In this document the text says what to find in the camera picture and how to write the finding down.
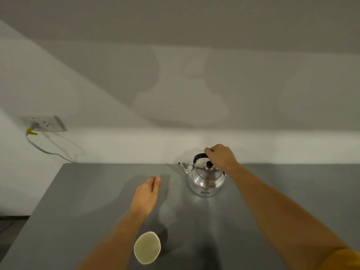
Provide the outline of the person's right hand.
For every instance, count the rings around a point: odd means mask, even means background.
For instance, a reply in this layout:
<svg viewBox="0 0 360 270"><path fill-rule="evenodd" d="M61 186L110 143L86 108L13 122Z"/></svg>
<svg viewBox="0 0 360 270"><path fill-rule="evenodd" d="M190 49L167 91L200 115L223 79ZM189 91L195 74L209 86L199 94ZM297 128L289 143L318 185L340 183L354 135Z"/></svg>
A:
<svg viewBox="0 0 360 270"><path fill-rule="evenodd" d="M214 145L211 148L205 148L204 153L216 167L220 168L225 173L231 174L241 167L232 150L222 144Z"/></svg>

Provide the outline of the white cup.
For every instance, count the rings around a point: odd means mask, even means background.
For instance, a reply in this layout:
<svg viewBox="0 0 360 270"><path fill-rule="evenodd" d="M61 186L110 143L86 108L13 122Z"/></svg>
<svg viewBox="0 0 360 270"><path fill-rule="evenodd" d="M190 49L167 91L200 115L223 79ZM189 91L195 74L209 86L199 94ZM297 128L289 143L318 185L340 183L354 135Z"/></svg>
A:
<svg viewBox="0 0 360 270"><path fill-rule="evenodd" d="M155 232L146 232L136 240L133 251L139 263L142 265L151 264L161 252L161 241Z"/></svg>

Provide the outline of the person's left forearm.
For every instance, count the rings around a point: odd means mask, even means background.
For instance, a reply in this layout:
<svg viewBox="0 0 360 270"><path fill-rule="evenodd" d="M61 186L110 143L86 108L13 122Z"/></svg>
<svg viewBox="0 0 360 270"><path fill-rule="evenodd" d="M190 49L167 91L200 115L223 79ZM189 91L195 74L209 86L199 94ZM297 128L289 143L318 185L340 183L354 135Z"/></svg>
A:
<svg viewBox="0 0 360 270"><path fill-rule="evenodd" d="M133 244L149 211L131 209L77 270L126 270Z"/></svg>

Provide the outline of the yellow sleeve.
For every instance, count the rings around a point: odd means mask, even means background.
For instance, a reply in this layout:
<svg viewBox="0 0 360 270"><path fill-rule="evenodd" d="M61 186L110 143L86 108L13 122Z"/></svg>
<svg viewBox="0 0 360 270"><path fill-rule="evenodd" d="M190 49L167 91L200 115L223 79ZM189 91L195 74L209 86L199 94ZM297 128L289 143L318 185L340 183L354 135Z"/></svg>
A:
<svg viewBox="0 0 360 270"><path fill-rule="evenodd" d="M316 270L360 270L360 253L350 248L336 250Z"/></svg>

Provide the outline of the person's right forearm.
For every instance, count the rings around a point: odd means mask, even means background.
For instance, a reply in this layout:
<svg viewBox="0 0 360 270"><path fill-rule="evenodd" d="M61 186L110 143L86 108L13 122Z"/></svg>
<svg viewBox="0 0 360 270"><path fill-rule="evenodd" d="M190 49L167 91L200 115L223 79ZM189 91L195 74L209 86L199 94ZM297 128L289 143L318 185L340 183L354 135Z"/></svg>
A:
<svg viewBox="0 0 360 270"><path fill-rule="evenodd" d="M291 270L315 270L348 246L327 226L238 162L223 170L233 179L259 229Z"/></svg>

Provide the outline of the white wall socket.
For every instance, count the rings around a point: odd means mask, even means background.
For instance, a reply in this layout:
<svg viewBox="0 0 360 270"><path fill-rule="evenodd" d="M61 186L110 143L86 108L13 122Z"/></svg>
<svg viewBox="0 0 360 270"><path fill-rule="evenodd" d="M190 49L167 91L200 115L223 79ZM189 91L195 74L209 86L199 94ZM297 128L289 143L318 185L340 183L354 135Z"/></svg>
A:
<svg viewBox="0 0 360 270"><path fill-rule="evenodd" d="M32 131L66 132L66 126L56 115L23 115L20 120Z"/></svg>

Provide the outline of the person's left hand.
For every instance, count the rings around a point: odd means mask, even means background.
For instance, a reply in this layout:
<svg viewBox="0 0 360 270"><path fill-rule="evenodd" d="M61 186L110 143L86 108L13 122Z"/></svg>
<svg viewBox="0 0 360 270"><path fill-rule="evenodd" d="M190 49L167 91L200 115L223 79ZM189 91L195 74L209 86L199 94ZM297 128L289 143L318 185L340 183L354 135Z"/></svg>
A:
<svg viewBox="0 0 360 270"><path fill-rule="evenodd" d="M158 193L152 193L154 176L149 177L144 183L136 188L129 212L141 219L145 219L154 209Z"/></svg>

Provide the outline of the silver metal kettle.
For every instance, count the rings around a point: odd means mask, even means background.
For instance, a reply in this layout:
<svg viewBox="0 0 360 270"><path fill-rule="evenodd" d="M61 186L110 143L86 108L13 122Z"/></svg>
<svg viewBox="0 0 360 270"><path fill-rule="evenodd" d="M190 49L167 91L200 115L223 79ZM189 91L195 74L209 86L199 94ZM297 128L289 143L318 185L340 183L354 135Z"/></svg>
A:
<svg viewBox="0 0 360 270"><path fill-rule="evenodd" d="M203 197L216 195L222 188L226 173L216 167L207 154L201 153L194 156L192 163L186 166L178 162L182 173L187 177L191 190Z"/></svg>

